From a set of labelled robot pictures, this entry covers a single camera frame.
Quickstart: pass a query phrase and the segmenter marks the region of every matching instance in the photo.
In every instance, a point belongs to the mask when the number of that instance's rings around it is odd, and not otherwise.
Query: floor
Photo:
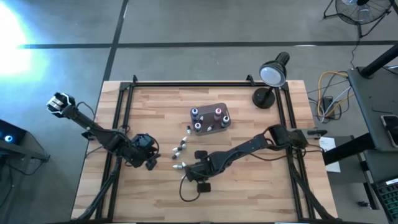
[[[290,54],[287,78],[305,80],[308,91],[316,90],[322,72],[351,68],[351,51],[357,40],[355,26],[339,18],[322,20],[328,3],[0,1],[0,28],[7,31],[0,35],[0,119],[29,130],[51,154],[49,163],[25,178],[11,223],[70,218],[87,141],[75,123],[46,111],[45,104],[56,91],[95,108],[104,80],[131,80],[133,74],[139,80],[242,80],[247,74],[256,77],[259,66],[282,51]],[[334,13],[334,6],[329,13]],[[398,29],[392,27],[397,20],[392,10],[362,39],[355,51],[355,66],[367,65],[394,44]],[[171,47],[171,42],[188,47]],[[222,47],[206,43],[197,47],[201,44],[189,42],[221,42]],[[232,47],[228,42],[237,43]],[[398,60],[390,64],[397,65]],[[332,83],[342,80],[336,77]],[[333,86],[327,95],[336,97],[347,87],[348,82]],[[309,97],[317,98],[317,93]],[[349,111],[339,121],[321,124],[315,118],[315,122],[330,136],[359,136],[366,130],[359,114],[352,98]],[[382,211],[356,206],[358,200],[366,200],[361,185],[331,183],[331,187],[340,218],[386,222]]]

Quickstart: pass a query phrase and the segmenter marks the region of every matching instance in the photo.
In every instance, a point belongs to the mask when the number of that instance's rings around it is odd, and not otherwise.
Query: brown tray
[[[215,115],[215,111],[217,108],[221,109],[221,117],[218,121],[214,120],[214,115]],[[216,103],[213,105],[207,105],[207,106],[200,106],[200,107],[196,107],[196,109],[198,109],[198,119],[203,116],[203,122],[201,124],[201,130],[200,131],[196,131],[195,129],[195,123],[197,123],[197,121],[193,120],[193,116],[192,116],[192,109],[191,108],[189,113],[191,115],[191,121],[192,121],[192,131],[198,135],[198,136],[202,136],[202,135],[206,135],[206,134],[214,134],[214,133],[218,133],[221,131],[225,131],[228,129],[228,127],[231,125],[231,117],[229,115],[228,112],[228,108],[226,107],[225,103]],[[226,127],[222,127],[221,126],[221,122],[224,118],[224,116],[228,116],[229,117],[229,123],[227,124]],[[211,131],[207,131],[207,128],[214,124],[214,127]]]

